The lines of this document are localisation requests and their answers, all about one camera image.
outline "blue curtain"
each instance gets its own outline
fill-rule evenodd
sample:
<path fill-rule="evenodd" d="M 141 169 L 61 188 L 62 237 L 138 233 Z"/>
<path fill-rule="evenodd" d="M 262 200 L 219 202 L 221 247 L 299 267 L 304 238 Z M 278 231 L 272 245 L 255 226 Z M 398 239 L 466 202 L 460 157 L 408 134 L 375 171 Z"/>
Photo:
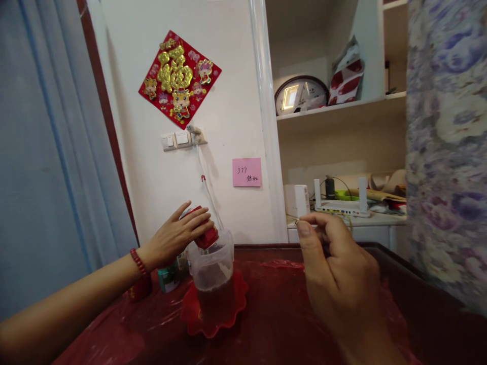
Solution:
<path fill-rule="evenodd" d="M 0 2 L 0 320 L 136 239 L 75 0 Z"/>
<path fill-rule="evenodd" d="M 487 0 L 411 0 L 410 260 L 487 316 Z"/>

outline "red diamond-shaped poster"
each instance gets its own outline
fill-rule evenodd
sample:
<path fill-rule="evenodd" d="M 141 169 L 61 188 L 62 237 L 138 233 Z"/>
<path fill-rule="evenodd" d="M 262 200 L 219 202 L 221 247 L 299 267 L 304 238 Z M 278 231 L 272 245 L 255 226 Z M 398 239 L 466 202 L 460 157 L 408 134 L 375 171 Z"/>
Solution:
<path fill-rule="evenodd" d="M 138 93 L 186 129 L 221 72 L 170 30 Z"/>

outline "green can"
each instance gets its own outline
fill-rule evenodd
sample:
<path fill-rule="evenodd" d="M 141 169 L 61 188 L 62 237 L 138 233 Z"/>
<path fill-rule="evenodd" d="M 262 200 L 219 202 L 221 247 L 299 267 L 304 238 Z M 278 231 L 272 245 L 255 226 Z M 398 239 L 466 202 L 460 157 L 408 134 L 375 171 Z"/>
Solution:
<path fill-rule="evenodd" d="M 179 285 L 179 269 L 178 262 L 174 261 L 171 266 L 163 269 L 158 269 L 159 284 L 163 293 L 170 293 Z"/>

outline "hand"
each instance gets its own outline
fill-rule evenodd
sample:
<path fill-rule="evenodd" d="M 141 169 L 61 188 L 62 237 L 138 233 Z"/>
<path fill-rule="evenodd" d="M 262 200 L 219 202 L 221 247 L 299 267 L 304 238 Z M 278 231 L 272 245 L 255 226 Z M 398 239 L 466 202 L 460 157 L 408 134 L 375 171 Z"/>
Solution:
<path fill-rule="evenodd" d="M 190 204 L 187 201 L 181 205 L 154 237 L 137 250 L 148 271 L 171 264 L 191 241 L 215 225 L 210 221 L 208 208 L 198 209 L 179 220 Z"/>
<path fill-rule="evenodd" d="M 316 230 L 311 224 L 318 225 Z M 297 222 L 313 311 L 349 364 L 405 364 L 380 312 L 377 261 L 356 244 L 343 220 L 313 213 Z M 325 258 L 322 244 L 329 244 Z"/>

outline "brown liquid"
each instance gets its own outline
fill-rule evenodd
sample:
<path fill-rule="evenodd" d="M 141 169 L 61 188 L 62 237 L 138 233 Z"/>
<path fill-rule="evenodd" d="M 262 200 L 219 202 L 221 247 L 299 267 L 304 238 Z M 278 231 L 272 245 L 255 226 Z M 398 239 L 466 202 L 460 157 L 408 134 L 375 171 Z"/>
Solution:
<path fill-rule="evenodd" d="M 232 277 L 209 291 L 199 291 L 198 300 L 205 324 L 219 325 L 235 315 L 235 284 Z"/>

